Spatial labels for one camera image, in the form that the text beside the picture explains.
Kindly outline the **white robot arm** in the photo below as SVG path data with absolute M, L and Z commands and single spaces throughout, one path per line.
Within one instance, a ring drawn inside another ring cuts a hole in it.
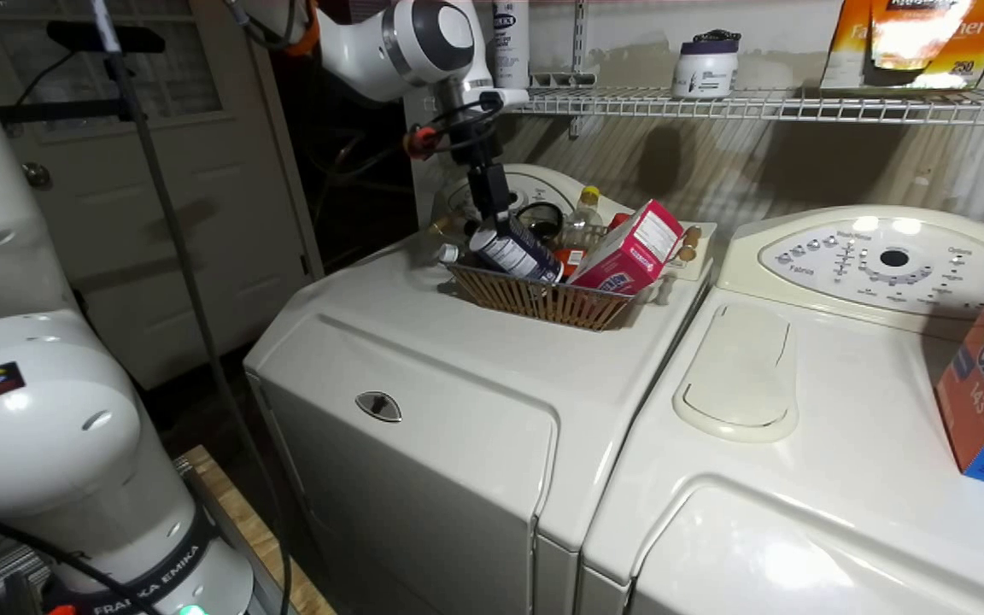
M 255 590 L 78 315 L 4 125 L 0 537 L 50 567 L 45 615 L 249 615 Z

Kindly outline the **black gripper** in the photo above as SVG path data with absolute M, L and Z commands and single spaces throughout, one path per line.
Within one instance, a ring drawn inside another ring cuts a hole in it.
M 497 110 L 463 106 L 447 119 L 451 159 L 467 166 L 476 193 L 486 193 L 483 220 L 504 220 L 516 193 L 504 190 Z

